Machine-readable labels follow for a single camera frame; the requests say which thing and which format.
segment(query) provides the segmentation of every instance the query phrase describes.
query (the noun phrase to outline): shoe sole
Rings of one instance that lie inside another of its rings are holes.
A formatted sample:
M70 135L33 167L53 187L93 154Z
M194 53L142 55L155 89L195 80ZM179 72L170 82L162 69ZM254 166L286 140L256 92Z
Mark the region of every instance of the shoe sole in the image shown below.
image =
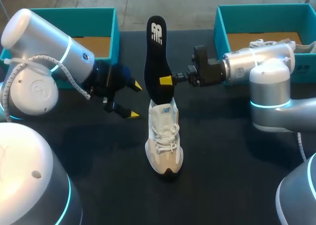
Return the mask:
M182 157L181 157L181 162L180 162L180 168L179 168L179 170L178 170L177 172L172 172L172 173L170 173L171 170L170 170L169 168L167 168L167 170L166 170L163 174L160 173L160 172L158 172L158 171L156 170L156 168L153 166L151 160L149 159L149 155L148 155L148 141L145 143L145 152L146 152L146 156L147 156L147 159L148 159L150 165L152 166L152 168L154 169L154 171L157 172L159 175L164 175L164 174L166 174L166 172L168 172L168 171L169 171L169 172L168 172L169 175L170 175L170 174L177 174L177 173L180 172L180 169L181 169L182 164L183 164L183 158L184 158L183 149L182 149L181 147L180 147L180 153L181 153Z

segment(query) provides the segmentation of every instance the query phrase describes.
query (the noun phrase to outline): insole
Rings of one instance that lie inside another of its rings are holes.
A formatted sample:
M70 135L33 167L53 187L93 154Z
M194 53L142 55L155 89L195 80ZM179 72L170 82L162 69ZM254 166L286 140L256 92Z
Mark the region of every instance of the insole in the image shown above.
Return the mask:
M161 16L152 16L147 22L147 55L144 77L148 94L157 105L170 103L174 94L166 47L166 22Z

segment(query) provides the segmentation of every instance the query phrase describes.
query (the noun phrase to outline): white sneaker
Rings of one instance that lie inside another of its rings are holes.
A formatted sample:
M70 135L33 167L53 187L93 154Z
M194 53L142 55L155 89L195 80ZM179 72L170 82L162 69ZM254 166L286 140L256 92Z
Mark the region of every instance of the white sneaker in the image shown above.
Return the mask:
M163 105L156 105L151 100L145 151L152 168L159 174L177 173L182 166L178 118L179 111L174 99L170 104Z

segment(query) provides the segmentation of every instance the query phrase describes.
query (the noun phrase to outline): concrete floor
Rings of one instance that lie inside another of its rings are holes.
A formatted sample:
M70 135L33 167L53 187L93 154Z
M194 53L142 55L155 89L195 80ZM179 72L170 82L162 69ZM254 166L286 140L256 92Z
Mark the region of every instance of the concrete floor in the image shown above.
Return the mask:
M116 7L121 30L145 30L152 15L161 15L169 29L211 29L219 4L299 3L305 0L2 0L9 16L21 8ZM7 20L0 10L0 30Z

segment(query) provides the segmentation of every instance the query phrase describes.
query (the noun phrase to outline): n logo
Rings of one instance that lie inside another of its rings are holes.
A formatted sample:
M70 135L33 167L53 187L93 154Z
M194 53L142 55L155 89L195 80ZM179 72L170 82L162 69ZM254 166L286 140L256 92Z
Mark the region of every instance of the n logo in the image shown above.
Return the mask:
M167 107L167 108L163 108L161 113L165 114L165 113L169 113L169 111L170 111L170 107Z
M152 40L156 41L158 44L162 45L162 30L161 25L156 25L156 23L152 23Z

